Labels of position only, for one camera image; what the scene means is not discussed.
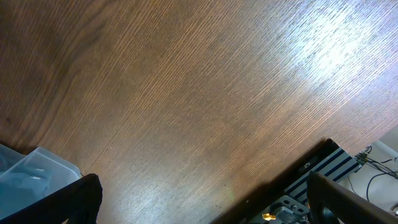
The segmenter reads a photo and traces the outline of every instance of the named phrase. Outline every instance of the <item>wooden surface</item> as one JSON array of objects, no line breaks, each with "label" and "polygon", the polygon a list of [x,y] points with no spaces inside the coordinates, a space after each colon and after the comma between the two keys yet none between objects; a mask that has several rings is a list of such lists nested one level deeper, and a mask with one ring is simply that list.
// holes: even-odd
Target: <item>wooden surface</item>
[{"label": "wooden surface", "polygon": [[208,223],[320,138],[398,124],[396,1],[0,1],[0,139],[100,176],[98,223]]}]

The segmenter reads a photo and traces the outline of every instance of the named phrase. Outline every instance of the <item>translucent plastic bin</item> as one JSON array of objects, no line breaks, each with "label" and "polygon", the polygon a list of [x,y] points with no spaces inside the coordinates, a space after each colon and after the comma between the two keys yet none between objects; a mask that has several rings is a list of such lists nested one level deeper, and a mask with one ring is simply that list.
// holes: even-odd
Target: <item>translucent plastic bin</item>
[{"label": "translucent plastic bin", "polygon": [[0,145],[0,220],[79,178],[79,168],[41,147],[24,156]]}]

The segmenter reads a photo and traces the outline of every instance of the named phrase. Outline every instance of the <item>wood grain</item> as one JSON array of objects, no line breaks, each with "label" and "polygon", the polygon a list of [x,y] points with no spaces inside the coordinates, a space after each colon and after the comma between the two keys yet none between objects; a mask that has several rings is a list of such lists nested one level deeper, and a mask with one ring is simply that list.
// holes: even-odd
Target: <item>wood grain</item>
[{"label": "wood grain", "polygon": [[100,176],[98,223],[208,223],[320,138],[398,124],[395,1],[0,1],[0,140]]}]

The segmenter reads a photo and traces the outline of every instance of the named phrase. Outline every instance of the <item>plastic container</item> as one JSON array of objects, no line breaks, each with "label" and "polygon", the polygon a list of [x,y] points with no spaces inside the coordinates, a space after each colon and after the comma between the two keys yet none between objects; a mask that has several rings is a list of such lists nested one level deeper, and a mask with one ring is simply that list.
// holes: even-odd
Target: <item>plastic container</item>
[{"label": "plastic container", "polygon": [[24,156],[0,145],[0,220],[79,178],[79,168],[41,147]]}]

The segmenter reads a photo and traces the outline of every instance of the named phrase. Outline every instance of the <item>light blue container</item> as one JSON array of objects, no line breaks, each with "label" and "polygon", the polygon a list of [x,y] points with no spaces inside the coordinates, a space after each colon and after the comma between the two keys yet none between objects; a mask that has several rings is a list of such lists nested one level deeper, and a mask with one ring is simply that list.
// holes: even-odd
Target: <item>light blue container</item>
[{"label": "light blue container", "polygon": [[24,156],[0,145],[0,220],[79,178],[79,168],[41,147]]}]

